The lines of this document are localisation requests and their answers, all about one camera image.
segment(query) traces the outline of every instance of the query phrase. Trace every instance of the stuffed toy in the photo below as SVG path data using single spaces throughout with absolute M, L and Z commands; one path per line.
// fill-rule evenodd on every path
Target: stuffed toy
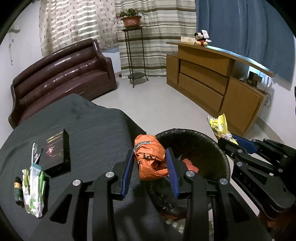
M 196 41 L 194 41 L 193 44 L 200 46 L 208 46 L 208 43 L 211 42 L 211 40 L 208 39 L 209 35 L 205 30 L 202 30 L 201 33 L 195 33 L 194 36 L 196 38 Z

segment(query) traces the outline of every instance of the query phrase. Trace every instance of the metal screw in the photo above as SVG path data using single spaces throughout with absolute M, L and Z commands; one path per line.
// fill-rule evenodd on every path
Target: metal screw
M 74 186 L 79 186 L 80 183 L 81 183 L 81 181 L 80 181 L 79 179 L 76 179 L 76 180 L 74 180 L 74 181 L 72 182 L 72 184 L 73 184 Z
M 228 183 L 228 181 L 225 178 L 221 178 L 220 183 L 223 185 L 226 185 Z
M 186 175 L 187 175 L 188 177 L 194 177 L 195 173 L 194 173 L 193 171 L 187 171 L 187 172 L 186 172 Z
M 114 176 L 114 172 L 106 172 L 106 177 L 113 177 Z

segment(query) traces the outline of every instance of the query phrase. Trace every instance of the plant stand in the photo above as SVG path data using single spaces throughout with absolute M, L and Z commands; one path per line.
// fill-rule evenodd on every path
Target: plant stand
M 141 73 L 141 72 L 134 73 L 133 72 L 133 63 L 132 63 L 132 58 L 131 58 L 130 39 L 129 39 L 129 35 L 128 35 L 128 32 L 129 31 L 139 30 L 139 29 L 141 30 L 142 49 L 143 49 L 143 61 L 144 61 L 144 73 Z M 140 27 L 140 26 L 125 28 L 122 31 L 124 32 L 125 38 L 127 36 L 127 38 L 126 38 L 126 52 L 128 54 L 128 67 L 129 67 L 129 70 L 130 70 L 130 74 L 129 74 L 128 78 L 130 80 L 133 80 L 133 88 L 134 88 L 135 87 L 135 80 L 136 79 L 140 79 L 140 78 L 142 78 L 142 77 L 145 76 L 145 78 L 148 80 L 148 78 L 146 76 L 145 55 L 144 55 L 144 43 L 143 43 L 143 31 L 142 31 L 142 27 Z

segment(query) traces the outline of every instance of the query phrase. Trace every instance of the wooden desk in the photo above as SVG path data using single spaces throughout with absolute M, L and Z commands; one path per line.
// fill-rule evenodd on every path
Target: wooden desk
M 213 117 L 224 113 L 228 129 L 245 136 L 253 127 L 266 93 L 245 84 L 249 66 L 274 77 L 274 73 L 256 61 L 213 46 L 181 42 L 178 54 L 167 55 L 167 84 L 194 101 Z

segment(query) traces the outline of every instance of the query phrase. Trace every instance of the white tiled floor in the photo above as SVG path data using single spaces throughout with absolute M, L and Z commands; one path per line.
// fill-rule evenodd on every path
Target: white tiled floor
M 107 108 L 122 110 L 147 134 L 155 135 L 171 128 L 183 128 L 200 131 L 217 141 L 206 119 L 209 114 L 167 85 L 165 77 L 149 77 L 149 81 L 134 88 L 129 79 L 118 78 L 117 85 L 116 90 L 93 102 Z M 262 140 L 268 136 L 255 125 L 246 138 Z M 233 161 L 229 162 L 232 170 Z M 258 209 L 252 201 L 232 180 L 231 183 L 258 214 Z

